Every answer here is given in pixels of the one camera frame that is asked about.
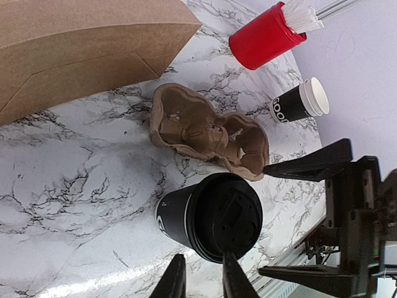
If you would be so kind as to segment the black paper coffee cup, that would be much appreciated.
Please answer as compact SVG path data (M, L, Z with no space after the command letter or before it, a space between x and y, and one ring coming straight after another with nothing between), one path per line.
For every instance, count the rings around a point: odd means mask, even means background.
M160 231L168 238L188 248L192 245L187 234L186 212L196 185L167 193L157 204L155 219Z

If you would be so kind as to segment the black plastic cup lid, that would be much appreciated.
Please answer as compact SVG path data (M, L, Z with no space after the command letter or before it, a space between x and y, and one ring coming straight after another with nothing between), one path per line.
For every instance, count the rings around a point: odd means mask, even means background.
M262 205L244 178L215 173L194 185L185 222L192 249L203 259L220 264L224 254L240 259L258 241Z

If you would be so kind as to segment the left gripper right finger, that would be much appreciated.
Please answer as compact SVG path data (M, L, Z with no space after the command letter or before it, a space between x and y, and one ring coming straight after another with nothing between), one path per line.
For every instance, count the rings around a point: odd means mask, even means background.
M223 255L223 297L259 298L232 253Z

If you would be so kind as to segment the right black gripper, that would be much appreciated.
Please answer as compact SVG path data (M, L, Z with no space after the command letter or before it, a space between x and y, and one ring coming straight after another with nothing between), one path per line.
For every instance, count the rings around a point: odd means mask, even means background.
M396 241L396 170L382 179L374 156L352 160L351 140L343 138L263 169L275 178L325 180L328 225L336 231L340 264L264 266L261 276L334 297L363 297L382 274L396 278L396 265L385 260L387 243Z

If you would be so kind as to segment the brown paper bag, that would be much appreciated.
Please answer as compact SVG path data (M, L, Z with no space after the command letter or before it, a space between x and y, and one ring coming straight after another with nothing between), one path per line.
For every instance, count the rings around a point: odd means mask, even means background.
M1 123L157 79L201 25L181 1L2 1Z

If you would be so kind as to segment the brown pulp cup carrier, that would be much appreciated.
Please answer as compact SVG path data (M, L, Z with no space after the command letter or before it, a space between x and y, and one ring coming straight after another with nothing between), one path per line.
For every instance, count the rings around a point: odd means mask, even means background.
M249 181L259 181L269 164L269 141L262 126L238 112L218 114L199 93L166 83L153 93L149 137L157 147L214 161Z

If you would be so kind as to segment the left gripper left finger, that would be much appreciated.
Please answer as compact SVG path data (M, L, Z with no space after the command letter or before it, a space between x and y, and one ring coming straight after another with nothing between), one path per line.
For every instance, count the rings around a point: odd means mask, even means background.
M186 264L182 254L176 254L149 298L185 298Z

